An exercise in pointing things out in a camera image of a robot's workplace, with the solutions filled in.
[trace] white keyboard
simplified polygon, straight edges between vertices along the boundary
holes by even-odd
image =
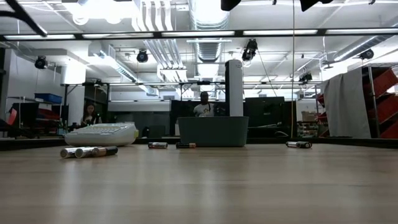
[[[138,137],[134,123],[94,124],[68,133],[71,146],[124,146]]]

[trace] table surface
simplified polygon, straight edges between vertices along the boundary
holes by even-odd
[[[0,152],[0,223],[398,223],[398,151],[315,144]]]

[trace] woman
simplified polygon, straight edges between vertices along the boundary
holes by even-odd
[[[89,124],[100,124],[102,123],[101,117],[95,112],[95,106],[92,103],[85,105],[83,117],[81,118],[81,126],[87,126]]]

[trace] ceiling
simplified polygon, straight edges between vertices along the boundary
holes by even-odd
[[[64,32],[134,32],[131,26],[131,19],[125,18],[119,24],[109,24],[104,19],[90,19],[83,26],[73,23],[72,15],[66,11],[61,1],[19,1],[25,10],[32,16],[34,21],[40,24],[48,33]],[[333,4],[345,3],[344,6],[312,7],[306,12],[301,12],[300,2],[295,1],[296,7],[292,6],[293,0],[278,0],[275,6],[268,0],[243,0],[240,5],[234,8],[229,15],[229,29],[318,29],[318,28],[357,28],[357,27],[383,27],[383,24],[396,16],[398,4],[376,3],[368,5],[368,0],[334,0]],[[190,30],[189,12],[180,10],[187,6],[187,0],[172,0],[172,25],[175,30]],[[1,10],[10,10],[4,1],[0,1]],[[23,22],[15,19],[0,18],[0,34],[31,34],[32,31]],[[310,58],[326,51],[336,52],[354,41],[360,39],[358,36],[326,37],[325,46],[322,37],[261,37],[257,38],[258,50],[261,58],[255,56],[250,67],[243,70],[245,80],[267,81],[266,71],[270,79],[275,81],[289,80],[289,75],[307,63]],[[243,47],[248,39],[230,38],[231,42],[223,44],[221,61],[224,62],[233,57],[240,58]],[[91,60],[87,55],[89,41],[63,41],[63,42],[21,42],[20,48],[30,49],[67,49],[89,62],[90,69],[87,70],[87,77],[117,78],[119,73],[113,69]],[[374,60],[377,63],[383,62],[383,57],[388,62],[396,62],[394,51],[397,48],[398,38],[393,37],[382,44],[373,47],[375,51]],[[102,40],[102,46],[112,45],[116,50],[117,59],[126,67],[136,72],[140,79],[145,82],[159,82],[157,78],[157,62],[149,55],[147,63],[138,63],[135,59],[139,49],[145,48],[142,40]],[[187,77],[195,78],[196,56],[192,44],[186,39],[177,39],[179,52],[183,64],[187,67]],[[345,66],[361,64],[358,59],[349,59]],[[220,65],[219,76],[223,76],[224,65]],[[314,80],[319,80],[320,68],[312,69]]]

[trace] battery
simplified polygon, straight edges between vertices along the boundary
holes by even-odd
[[[76,149],[75,156],[76,158],[86,158],[92,156],[94,147],[81,147]]]
[[[194,149],[197,147],[196,143],[176,143],[175,147],[177,149]]]
[[[150,142],[148,143],[149,149],[167,149],[167,142]]]
[[[110,146],[110,147],[96,147],[93,149],[93,152],[91,154],[93,157],[102,157],[102,156],[112,156],[118,153],[118,148],[116,146]]]
[[[73,147],[73,148],[65,148],[60,151],[60,156],[62,159],[66,158],[76,158],[75,152],[78,149],[78,147]]]
[[[302,149],[309,149],[312,147],[310,142],[286,142],[287,147],[295,147],[295,148],[302,148]]]

